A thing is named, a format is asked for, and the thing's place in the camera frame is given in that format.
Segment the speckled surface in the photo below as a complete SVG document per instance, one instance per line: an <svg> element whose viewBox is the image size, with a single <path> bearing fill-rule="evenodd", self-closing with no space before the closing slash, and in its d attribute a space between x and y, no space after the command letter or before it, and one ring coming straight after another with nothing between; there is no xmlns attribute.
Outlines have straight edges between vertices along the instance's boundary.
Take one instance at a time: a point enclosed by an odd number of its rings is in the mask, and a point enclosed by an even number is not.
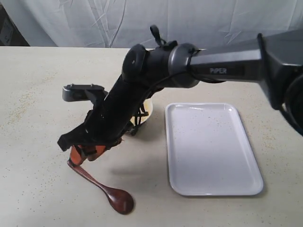
<svg viewBox="0 0 303 227"><path fill-rule="evenodd" d="M81 123L89 102L66 103L62 86L109 90L127 50L0 47L1 226L288 227L303 222L303 138L272 110L256 84L200 83L153 97L148 123L135 138L83 167L130 192L136 207L122 216L105 195L66 164L57 140ZM243 120L265 182L255 197L185 198L169 186L164 109L172 102L226 102Z"/></svg>

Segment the rectangular tray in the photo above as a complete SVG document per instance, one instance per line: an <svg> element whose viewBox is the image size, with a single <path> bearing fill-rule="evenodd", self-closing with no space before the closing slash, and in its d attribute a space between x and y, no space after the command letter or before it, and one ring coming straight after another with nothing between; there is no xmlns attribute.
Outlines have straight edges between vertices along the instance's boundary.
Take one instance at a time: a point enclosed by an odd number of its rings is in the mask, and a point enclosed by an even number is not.
<svg viewBox="0 0 303 227"><path fill-rule="evenodd" d="M263 179L239 114L226 103L166 107L170 185L185 196L255 195Z"/></svg>

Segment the white fabric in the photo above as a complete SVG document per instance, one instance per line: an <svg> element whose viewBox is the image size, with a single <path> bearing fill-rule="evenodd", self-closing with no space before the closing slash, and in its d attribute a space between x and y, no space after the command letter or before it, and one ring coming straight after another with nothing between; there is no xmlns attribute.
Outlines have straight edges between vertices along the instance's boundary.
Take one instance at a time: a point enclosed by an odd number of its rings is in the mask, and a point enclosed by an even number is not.
<svg viewBox="0 0 303 227"><path fill-rule="evenodd" d="M1 0L33 46L154 47L165 39L200 48L302 27L303 0Z"/></svg>

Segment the table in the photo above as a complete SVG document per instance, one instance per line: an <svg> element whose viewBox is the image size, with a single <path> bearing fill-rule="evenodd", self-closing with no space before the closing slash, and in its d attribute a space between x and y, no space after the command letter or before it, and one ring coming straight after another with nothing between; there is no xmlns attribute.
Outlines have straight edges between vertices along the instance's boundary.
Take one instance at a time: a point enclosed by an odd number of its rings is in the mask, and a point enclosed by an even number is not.
<svg viewBox="0 0 303 227"><path fill-rule="evenodd" d="M136 207L123 216L100 189L66 164L57 140L82 123L90 102L67 103L62 86L109 90L127 49L0 47L1 226L268 227L303 222L303 138L271 109L252 83L200 83L165 89L136 137L87 169L102 183L130 192ZM227 102L243 120L265 182L254 197L186 198L168 182L164 108L172 102Z"/></svg>

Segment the brown spoon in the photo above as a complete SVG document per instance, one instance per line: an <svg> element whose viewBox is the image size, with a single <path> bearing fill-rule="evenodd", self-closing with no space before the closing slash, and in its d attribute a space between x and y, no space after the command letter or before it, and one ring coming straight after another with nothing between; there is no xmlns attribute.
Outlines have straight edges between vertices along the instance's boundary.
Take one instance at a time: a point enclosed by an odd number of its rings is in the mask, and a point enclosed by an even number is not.
<svg viewBox="0 0 303 227"><path fill-rule="evenodd" d="M67 161L67 164L80 176L84 177L86 180L100 188L105 193L109 204L114 208L115 211L120 214L129 214L132 212L134 209L134 199L128 192L117 188L110 188L99 183L82 167L73 166L70 160Z"/></svg>

